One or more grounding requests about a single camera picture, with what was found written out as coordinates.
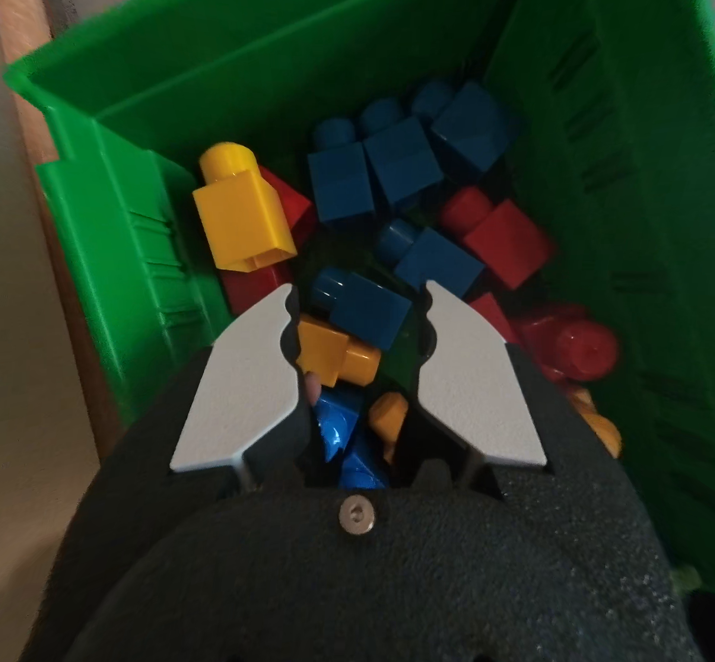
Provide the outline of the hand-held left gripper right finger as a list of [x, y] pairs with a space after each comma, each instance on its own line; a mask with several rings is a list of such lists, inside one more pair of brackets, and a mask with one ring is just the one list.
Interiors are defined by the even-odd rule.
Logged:
[[433, 339], [418, 371], [417, 402], [463, 453], [455, 484], [472, 485], [486, 466], [547, 473], [506, 339], [436, 281], [424, 293]]

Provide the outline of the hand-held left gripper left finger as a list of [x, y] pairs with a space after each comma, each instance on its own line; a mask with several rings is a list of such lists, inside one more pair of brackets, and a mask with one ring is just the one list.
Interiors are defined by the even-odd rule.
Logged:
[[253, 489], [304, 452], [298, 320], [298, 289], [284, 284], [217, 338], [174, 449], [173, 472], [229, 467]]

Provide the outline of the blue toy block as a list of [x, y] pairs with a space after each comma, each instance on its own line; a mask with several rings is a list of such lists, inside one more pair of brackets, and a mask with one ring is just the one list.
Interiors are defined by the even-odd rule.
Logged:
[[310, 286], [311, 303], [333, 327], [362, 342], [389, 351], [412, 308], [412, 302], [353, 271], [328, 266]]

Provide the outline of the pile of toy blocks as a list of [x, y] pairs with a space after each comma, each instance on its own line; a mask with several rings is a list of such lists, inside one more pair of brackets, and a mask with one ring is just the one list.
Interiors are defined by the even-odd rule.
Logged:
[[[335, 117], [317, 125], [308, 155], [313, 202], [260, 166], [245, 146], [224, 141], [209, 148], [200, 158], [205, 185], [193, 198], [232, 312], [241, 315], [290, 283], [285, 263], [299, 255], [317, 221], [371, 226], [378, 213], [373, 190], [389, 215], [374, 257], [393, 279], [416, 294], [434, 280], [463, 300], [488, 270], [517, 290], [555, 250], [513, 200], [494, 204], [477, 186], [460, 188], [439, 217], [451, 239], [397, 217], [438, 192], [458, 165], [486, 173], [517, 133], [518, 122], [478, 83], [467, 81], [455, 92], [446, 82], [428, 82], [410, 114], [397, 99], [384, 98], [369, 104], [358, 122]], [[554, 382], [598, 380], [618, 360], [612, 331], [579, 306], [510, 320], [490, 292], [467, 304], [507, 343], [525, 346]]]

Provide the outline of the green plastic bin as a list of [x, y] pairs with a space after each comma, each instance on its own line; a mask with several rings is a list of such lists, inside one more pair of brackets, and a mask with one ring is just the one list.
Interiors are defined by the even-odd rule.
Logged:
[[620, 335], [595, 401], [712, 591], [710, 0], [129, 0], [8, 66], [57, 147], [38, 174], [121, 422], [229, 323], [201, 153], [243, 142], [299, 183], [315, 123], [452, 74], [525, 118], [508, 164], [558, 243], [549, 293]]

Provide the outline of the wooden edge strip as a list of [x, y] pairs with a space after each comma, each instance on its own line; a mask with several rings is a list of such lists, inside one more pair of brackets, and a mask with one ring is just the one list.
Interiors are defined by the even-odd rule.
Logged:
[[[1, 0], [1, 51], [7, 62], [12, 63], [51, 38], [44, 0]], [[32, 198], [67, 325], [96, 452], [102, 462], [120, 442], [124, 430], [36, 172], [36, 166], [58, 160], [57, 149], [42, 113], [19, 95], [12, 92], [11, 96], [19, 118], [23, 154], [29, 164]]]

